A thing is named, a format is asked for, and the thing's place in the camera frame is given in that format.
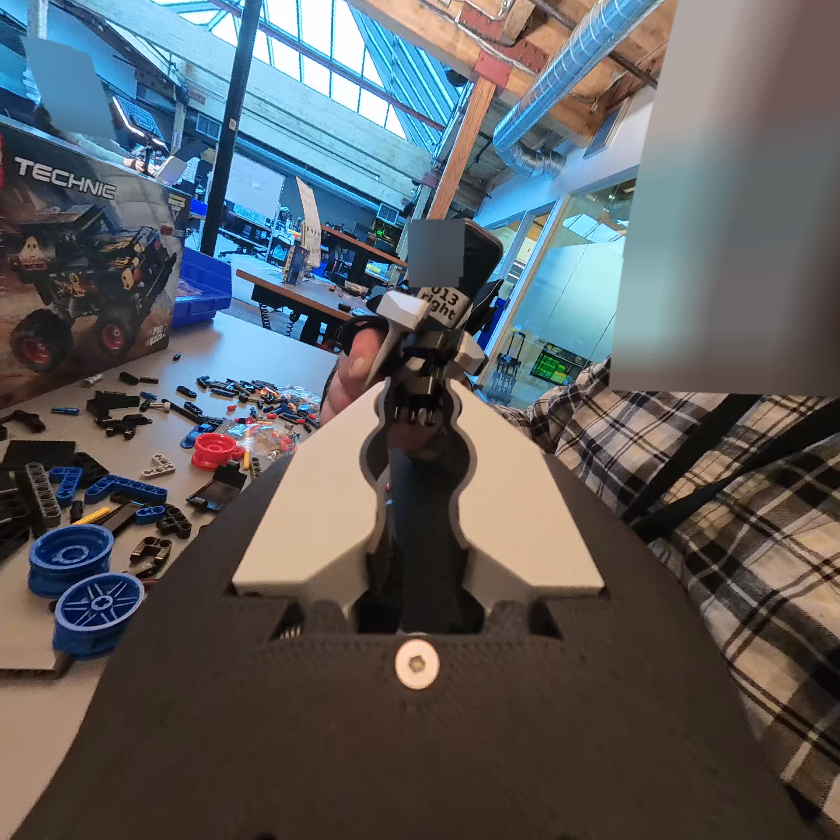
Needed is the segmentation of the grey desk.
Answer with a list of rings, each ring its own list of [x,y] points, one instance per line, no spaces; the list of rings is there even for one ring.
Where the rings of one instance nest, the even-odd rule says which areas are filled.
[[[135,362],[117,363],[91,387],[74,381],[53,392],[37,395],[19,408],[36,413],[45,422],[42,434],[15,425],[9,441],[38,438],[74,441],[77,449],[111,472],[138,478],[154,454],[163,454],[176,467],[159,485],[168,490],[171,504],[192,521],[192,535],[211,522],[213,515],[191,509],[186,497],[206,484],[209,475],[191,465],[192,456],[181,441],[193,427],[176,413],[151,411],[153,422],[138,429],[133,440],[108,437],[86,411],[95,390],[138,392],[119,381],[119,373],[156,378],[150,391],[183,403],[179,385],[194,387],[196,378],[209,375],[216,381],[228,377],[278,385],[299,385],[322,391],[333,366],[328,354],[276,332],[225,314],[215,320],[175,330],[167,349]],[[63,675],[31,670],[2,673],[1,709],[1,837],[10,838],[37,802],[75,738],[107,658],[71,662]]]

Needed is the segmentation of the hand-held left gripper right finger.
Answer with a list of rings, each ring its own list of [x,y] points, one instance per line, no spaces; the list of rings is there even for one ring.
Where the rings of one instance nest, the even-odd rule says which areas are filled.
[[[598,597],[605,581],[560,490],[557,461],[464,385],[448,383],[468,465],[451,502],[463,588],[488,627],[499,606]]]

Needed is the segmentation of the monster truck toy box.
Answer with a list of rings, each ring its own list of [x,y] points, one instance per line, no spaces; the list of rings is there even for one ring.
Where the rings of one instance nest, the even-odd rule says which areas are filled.
[[[2,118],[1,406],[165,349],[189,200]]]

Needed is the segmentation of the person's right forearm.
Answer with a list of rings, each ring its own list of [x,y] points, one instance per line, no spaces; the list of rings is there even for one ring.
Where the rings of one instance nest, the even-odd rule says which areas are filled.
[[[612,357],[592,365],[571,385],[543,394],[526,409],[494,405],[494,410],[541,450],[555,455],[617,515],[640,493],[636,476],[646,460],[636,393],[613,392]]]

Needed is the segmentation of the black bent frame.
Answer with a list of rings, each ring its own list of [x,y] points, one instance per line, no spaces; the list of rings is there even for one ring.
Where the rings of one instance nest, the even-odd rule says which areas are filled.
[[[138,427],[153,423],[153,419],[140,410],[142,404],[140,395],[96,391],[87,400],[86,410],[108,437],[121,436],[131,440]]]

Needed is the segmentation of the person's right hand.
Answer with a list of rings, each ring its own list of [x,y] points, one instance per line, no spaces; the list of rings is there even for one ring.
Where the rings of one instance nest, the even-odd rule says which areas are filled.
[[[381,330],[367,327],[354,335],[350,350],[341,353],[322,396],[321,427],[325,427],[370,388],[371,367],[384,339]]]

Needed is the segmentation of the black hand trolley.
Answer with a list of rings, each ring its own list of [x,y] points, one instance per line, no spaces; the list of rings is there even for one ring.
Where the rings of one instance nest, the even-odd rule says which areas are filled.
[[[497,355],[496,368],[486,392],[492,403],[510,405],[513,387],[521,369],[520,355],[526,338],[526,333],[521,330],[511,332],[507,349]]]

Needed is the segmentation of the scattered small pins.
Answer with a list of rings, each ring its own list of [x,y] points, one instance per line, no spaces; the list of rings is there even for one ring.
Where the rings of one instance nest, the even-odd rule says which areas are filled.
[[[182,350],[173,356],[157,353],[152,360],[151,373],[131,369],[105,374],[94,385],[91,398],[96,391],[139,395],[140,410],[153,421],[180,417],[210,432],[245,414],[248,403],[256,402],[266,387],[274,392],[300,388],[320,399],[319,388],[300,378],[281,377],[285,367],[269,371],[265,353],[222,353],[210,359]]]

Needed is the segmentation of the blue bin of plastic bags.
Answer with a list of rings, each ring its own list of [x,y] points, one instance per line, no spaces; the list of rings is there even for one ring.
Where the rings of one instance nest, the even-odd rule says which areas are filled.
[[[213,320],[218,312],[229,309],[232,289],[232,270],[228,262],[185,247],[172,328]]]

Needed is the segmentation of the blue bent short beam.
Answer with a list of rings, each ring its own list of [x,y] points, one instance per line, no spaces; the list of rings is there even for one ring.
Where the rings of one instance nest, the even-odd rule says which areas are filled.
[[[49,482],[56,486],[55,497],[60,509],[67,509],[75,500],[82,472],[82,468],[73,466],[54,467],[49,471]]]

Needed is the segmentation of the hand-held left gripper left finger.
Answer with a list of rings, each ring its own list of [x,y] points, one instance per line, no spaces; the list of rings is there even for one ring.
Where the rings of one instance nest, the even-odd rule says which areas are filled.
[[[304,614],[331,602],[350,633],[360,632],[357,604],[385,534],[386,386],[374,385],[292,456],[233,574],[236,595],[285,599]]]

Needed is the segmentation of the blue L-shaped beam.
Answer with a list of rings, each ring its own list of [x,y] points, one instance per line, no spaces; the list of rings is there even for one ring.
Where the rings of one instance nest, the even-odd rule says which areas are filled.
[[[106,475],[87,488],[84,501],[86,504],[92,504],[110,498],[113,493],[153,507],[167,503],[167,489],[115,475]]]

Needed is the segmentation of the green lit screen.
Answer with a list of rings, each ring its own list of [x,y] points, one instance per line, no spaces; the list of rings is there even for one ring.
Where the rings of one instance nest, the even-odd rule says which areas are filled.
[[[587,363],[584,357],[546,343],[533,362],[529,375],[552,385],[567,385],[576,379]]]

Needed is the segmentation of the glass skylight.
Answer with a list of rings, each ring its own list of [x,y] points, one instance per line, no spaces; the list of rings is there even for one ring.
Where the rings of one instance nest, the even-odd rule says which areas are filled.
[[[447,68],[344,1],[264,1],[254,56],[432,152],[459,92]]]

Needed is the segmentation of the clear bag of small pins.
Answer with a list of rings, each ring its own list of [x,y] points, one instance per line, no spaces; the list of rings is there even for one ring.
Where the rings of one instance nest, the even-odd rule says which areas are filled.
[[[252,477],[278,460],[292,456],[299,444],[320,427],[321,401],[309,391],[262,389],[247,412],[218,428],[244,451],[242,463]]]

